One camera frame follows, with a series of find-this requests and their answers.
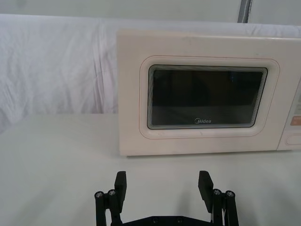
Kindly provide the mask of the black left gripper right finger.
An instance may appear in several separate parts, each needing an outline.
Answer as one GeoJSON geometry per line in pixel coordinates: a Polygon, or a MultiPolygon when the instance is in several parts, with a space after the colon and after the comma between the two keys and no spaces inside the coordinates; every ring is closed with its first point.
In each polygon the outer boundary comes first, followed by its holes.
{"type": "Polygon", "coordinates": [[[208,213],[211,214],[213,226],[238,226],[236,195],[233,191],[222,192],[214,188],[208,171],[201,170],[198,177],[198,188],[208,213]]]}

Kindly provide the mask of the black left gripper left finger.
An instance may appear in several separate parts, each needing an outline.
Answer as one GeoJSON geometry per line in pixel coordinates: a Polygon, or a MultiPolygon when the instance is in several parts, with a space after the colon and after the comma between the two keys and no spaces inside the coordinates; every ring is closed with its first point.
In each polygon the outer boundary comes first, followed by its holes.
{"type": "Polygon", "coordinates": [[[107,193],[98,191],[95,197],[95,218],[97,226],[106,226],[106,210],[111,213],[111,225],[121,226],[120,214],[123,209],[127,190],[127,177],[125,171],[119,171],[116,175],[114,188],[107,193]]]}

